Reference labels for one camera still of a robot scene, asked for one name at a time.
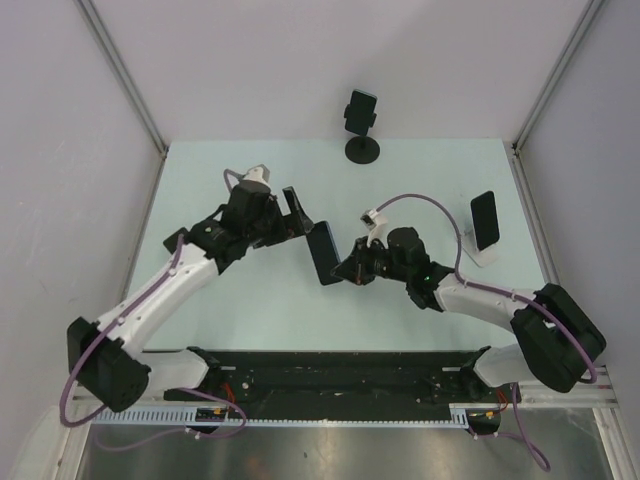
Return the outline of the black pole phone stand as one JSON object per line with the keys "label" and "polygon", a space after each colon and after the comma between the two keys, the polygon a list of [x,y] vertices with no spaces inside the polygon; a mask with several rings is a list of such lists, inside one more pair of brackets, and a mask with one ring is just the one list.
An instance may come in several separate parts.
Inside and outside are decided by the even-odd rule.
{"label": "black pole phone stand", "polygon": [[380,146],[375,139],[370,137],[368,133],[366,136],[348,133],[352,135],[345,145],[345,156],[349,161],[359,165],[367,165],[378,159]]}

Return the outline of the teal-edged phone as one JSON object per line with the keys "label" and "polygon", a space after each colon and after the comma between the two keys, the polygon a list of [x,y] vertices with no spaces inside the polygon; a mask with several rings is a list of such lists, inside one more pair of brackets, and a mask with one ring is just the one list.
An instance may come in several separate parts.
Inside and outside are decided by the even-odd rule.
{"label": "teal-edged phone", "polygon": [[353,134],[366,136],[377,117],[376,105],[375,95],[358,89],[353,90],[350,101],[345,107],[345,129]]}

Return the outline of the white phone stand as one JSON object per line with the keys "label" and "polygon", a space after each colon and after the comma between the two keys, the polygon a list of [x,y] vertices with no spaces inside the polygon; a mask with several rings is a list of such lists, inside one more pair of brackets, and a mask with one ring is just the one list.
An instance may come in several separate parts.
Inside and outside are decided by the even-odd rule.
{"label": "white phone stand", "polygon": [[499,259],[496,244],[490,245],[483,250],[478,249],[473,229],[463,233],[461,240],[463,251],[479,268],[485,268]]}

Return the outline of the blue-edged black phone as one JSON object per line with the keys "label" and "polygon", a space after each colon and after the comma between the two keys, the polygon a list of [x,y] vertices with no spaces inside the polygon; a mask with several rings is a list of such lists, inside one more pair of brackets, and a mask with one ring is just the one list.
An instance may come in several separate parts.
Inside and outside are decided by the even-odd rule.
{"label": "blue-edged black phone", "polygon": [[484,251],[500,240],[495,193],[486,191],[470,202],[476,248]]}

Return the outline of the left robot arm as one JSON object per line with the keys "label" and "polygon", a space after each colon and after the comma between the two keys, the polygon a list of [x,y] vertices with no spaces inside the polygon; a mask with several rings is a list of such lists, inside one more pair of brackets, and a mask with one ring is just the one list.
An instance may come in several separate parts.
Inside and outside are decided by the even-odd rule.
{"label": "left robot arm", "polygon": [[287,213],[266,183],[241,181],[212,215],[172,236],[170,260],[136,293],[93,322],[76,319],[67,330],[72,379],[113,412],[128,409],[149,388],[187,388],[199,399],[214,397],[221,376],[204,354],[185,349],[146,364],[142,352],[187,299],[249,249],[277,245],[312,230],[314,223],[295,190],[287,187],[283,194]]}

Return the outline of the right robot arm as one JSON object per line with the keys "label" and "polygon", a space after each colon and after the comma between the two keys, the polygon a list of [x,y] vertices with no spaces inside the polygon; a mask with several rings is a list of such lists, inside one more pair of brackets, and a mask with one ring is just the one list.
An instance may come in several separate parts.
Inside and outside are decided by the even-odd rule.
{"label": "right robot arm", "polygon": [[392,230],[386,241],[358,238],[332,273],[358,286],[378,277],[398,281],[422,310],[462,314],[512,332],[514,344],[483,347],[462,367],[461,388],[473,401],[529,380],[567,393],[593,382],[594,362],[606,348],[603,334],[563,287],[508,291],[461,280],[430,259],[412,227]]}

